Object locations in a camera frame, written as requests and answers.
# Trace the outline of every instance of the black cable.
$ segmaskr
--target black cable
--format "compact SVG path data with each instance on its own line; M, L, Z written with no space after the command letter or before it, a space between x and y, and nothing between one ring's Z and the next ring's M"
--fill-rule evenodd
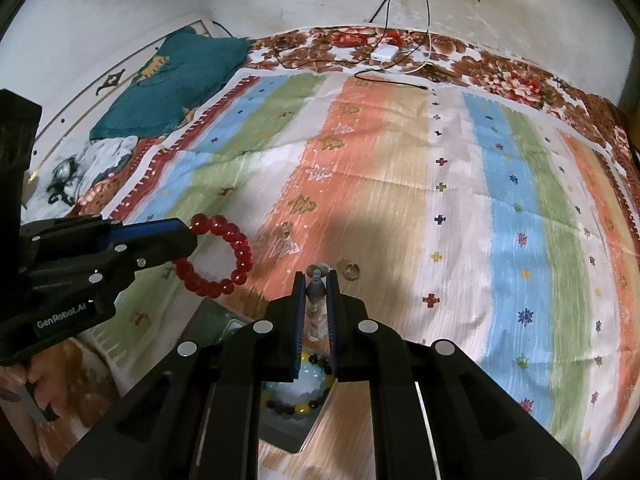
M387 0L382 0L382 3L380 4L380 6L376 9L376 12L373 13L373 16L371 17L371 19L369 20L369 23L373 23L373 20L376 19L376 17L379 15L380 10L382 10L382 7L385 6Z
M424 33L424 36L422 37L422 41L413 49L411 50L406 56L402 57L401 59L399 59L398 61L396 61L395 63L389 65L389 66L385 66L382 67L383 70L388 70L389 68L395 67L396 65L401 64L405 59L407 59L408 57L410 57L411 55L414 54L414 52L416 52L420 47L422 47L424 45L424 43L427 41L427 38L429 37L429 28L431 27L431 7L429 4L429 0L425 0L427 2L427 31ZM356 79L361 79L362 81L371 81L374 83L388 83L388 84L395 84L395 85L402 85L402 86L413 86L414 88L420 88L423 90L427 90L428 88L426 86L422 86L422 85L415 85L415 84L411 84L411 83L402 83L399 81L391 81L388 79L367 79L367 78L363 78L363 77L358 77L360 74L362 73L367 73L367 72L377 72L378 70L362 70L360 72L357 72L354 74L354 76L356 77Z
M211 23L213 23L214 25L217 25L218 27L220 27L222 30L224 30L231 38L235 38L235 36L229 32L229 29L226 28L222 23L219 22L214 22L213 20L211 20Z
M353 74L353 76L354 78L360 79L361 81L369 81L371 83L388 83L389 85L412 86L414 88L419 88L420 90L429 89L424 85L415 85L413 83L403 83L402 81L391 81L391 79L369 79L366 77L359 77L360 74L366 74L369 72L377 72L377 70L374 70L374 69L361 70L360 72L356 72L355 74Z
M369 52L365 56L363 56L362 58L360 58L360 59L358 59L356 61L349 61L349 60L346 60L346 59L339 60L339 61L336 61L335 59L312 59L312 60L306 61L303 64L298 65L298 66L286 66L282 62L282 60L280 59L280 56L278 55L279 54L278 49L275 46L273 47L273 55L275 56L276 60L278 60L278 62L280 63L280 65L283 68L287 68L287 69L290 69L290 70L291 69L295 69L295 68L301 68L303 66L306 66L306 65L312 64L312 63L316 63L316 62L330 62L330 61L333 61L335 63L346 63L346 64L349 64L349 65L358 65L359 63L362 63L363 61L369 59L371 57L371 54L373 54L373 52L378 48L378 45L382 42L382 40L385 39L386 30L388 29L388 24L389 24L389 8L390 8L390 5L391 5L391 0L386 0L385 28L382 31L382 35L380 36L380 39L376 42L376 44L369 50Z

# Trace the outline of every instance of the pillow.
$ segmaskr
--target pillow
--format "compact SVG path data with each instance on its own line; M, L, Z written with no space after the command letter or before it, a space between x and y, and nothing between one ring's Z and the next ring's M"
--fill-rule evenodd
M231 79L250 45L238 38L199 36L193 27L169 34L91 129L89 139L157 137L176 130Z

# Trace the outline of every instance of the small figurine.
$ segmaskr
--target small figurine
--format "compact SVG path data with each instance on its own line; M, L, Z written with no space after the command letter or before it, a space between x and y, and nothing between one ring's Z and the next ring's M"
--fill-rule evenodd
M311 341L317 341L327 334L326 288L322 281L320 265L324 266L324 264L314 265L315 269L311 272L311 281L306 286L306 297L309 300L309 304L306 307L306 314L310 321L308 336Z

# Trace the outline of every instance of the red bead bracelet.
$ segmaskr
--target red bead bracelet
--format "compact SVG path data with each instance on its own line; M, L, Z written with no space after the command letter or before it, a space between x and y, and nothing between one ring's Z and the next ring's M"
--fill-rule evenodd
M254 266L251 259L252 250L249 247L249 238L240 232L236 224L226 221L222 215L215 215L211 218L203 213L198 213L191 218L190 229L197 235L211 232L217 236L222 236L228 242L236 255L236 269L231 273L231 277L220 282L210 282L200 276L187 258L175 260L175 275L184 283L184 288L195 292L198 296L217 298L220 294L231 294L235 285L242 285L246 282L246 274Z

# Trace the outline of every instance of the cross pattern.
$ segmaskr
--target cross pattern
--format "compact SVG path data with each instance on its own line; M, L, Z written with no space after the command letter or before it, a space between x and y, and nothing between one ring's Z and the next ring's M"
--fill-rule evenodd
M433 308L436 303L440 303L440 298L436 298L435 294L429 293L426 298L422 298L422 302L426 303L428 308Z

